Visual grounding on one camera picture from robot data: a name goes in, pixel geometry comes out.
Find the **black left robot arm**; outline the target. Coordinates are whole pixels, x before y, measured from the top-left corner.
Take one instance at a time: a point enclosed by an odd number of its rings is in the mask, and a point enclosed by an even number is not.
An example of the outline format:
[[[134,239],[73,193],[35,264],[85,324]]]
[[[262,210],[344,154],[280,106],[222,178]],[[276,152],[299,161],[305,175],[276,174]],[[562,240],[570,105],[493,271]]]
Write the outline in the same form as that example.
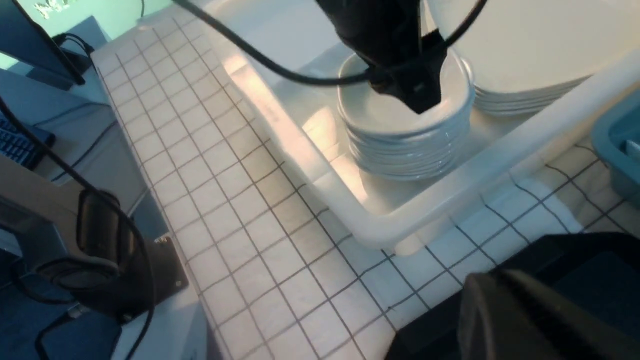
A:
[[[432,177],[426,157],[457,153],[474,91],[451,48],[486,7],[478,0],[453,32],[422,34],[417,0],[320,0],[353,51],[338,84],[354,159],[385,177]],[[637,360],[639,342],[519,269],[471,273],[454,296],[462,360]]]

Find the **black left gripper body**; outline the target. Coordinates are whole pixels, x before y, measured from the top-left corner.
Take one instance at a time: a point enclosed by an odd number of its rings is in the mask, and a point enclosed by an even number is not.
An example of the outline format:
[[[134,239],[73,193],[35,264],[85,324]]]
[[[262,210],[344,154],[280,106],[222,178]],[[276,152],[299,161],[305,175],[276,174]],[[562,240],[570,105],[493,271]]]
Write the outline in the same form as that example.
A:
[[[390,36],[374,43],[367,57],[370,68],[382,75],[370,81],[381,95],[402,102],[415,114],[422,114],[441,103],[441,69],[447,50],[439,30],[422,35],[420,30],[393,30]]]

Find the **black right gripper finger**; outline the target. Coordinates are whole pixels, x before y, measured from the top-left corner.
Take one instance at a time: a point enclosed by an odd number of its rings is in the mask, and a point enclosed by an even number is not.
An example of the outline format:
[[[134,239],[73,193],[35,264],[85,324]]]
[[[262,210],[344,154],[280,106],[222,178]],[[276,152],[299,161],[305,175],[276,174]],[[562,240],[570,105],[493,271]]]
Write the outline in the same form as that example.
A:
[[[464,360],[637,360],[639,342],[524,272],[472,273],[461,292]]]

